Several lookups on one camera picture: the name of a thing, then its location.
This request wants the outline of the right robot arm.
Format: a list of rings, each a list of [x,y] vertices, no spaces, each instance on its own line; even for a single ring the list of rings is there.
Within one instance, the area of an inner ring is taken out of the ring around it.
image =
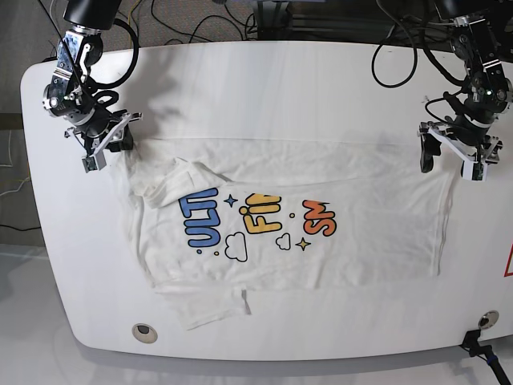
[[[55,69],[43,92],[43,108],[51,116],[63,117],[72,124],[71,134],[83,146],[88,168],[99,168],[93,165],[94,158],[104,150],[131,150],[133,138],[128,124],[142,118],[126,110],[109,110],[119,100],[115,89],[130,78],[139,58],[137,34],[127,22],[116,17],[120,4],[120,1],[67,3],[63,17],[71,27],[58,34]],[[129,34],[132,57],[120,78],[101,83],[92,78],[91,70],[103,55],[101,34],[113,26]]]

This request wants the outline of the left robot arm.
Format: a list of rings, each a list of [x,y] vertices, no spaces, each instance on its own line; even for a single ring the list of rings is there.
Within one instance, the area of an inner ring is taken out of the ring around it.
[[[485,180],[488,166],[499,162],[503,148],[503,142],[490,135],[489,130],[512,105],[512,81],[502,65],[503,59],[512,57],[512,29],[508,25],[512,20],[512,3],[425,1],[417,35],[413,35],[402,17],[387,10],[383,2],[377,5],[394,23],[383,41],[391,41],[401,29],[413,50],[413,63],[417,64],[418,53],[424,52],[438,72],[458,87],[455,93],[444,92],[440,97],[440,101],[450,105],[453,116],[434,115],[419,125],[421,171],[432,171],[434,158],[440,156],[442,145],[446,145],[462,160],[463,179]],[[426,31],[434,16],[446,23],[450,49],[464,64],[463,79],[456,79],[426,43]]]

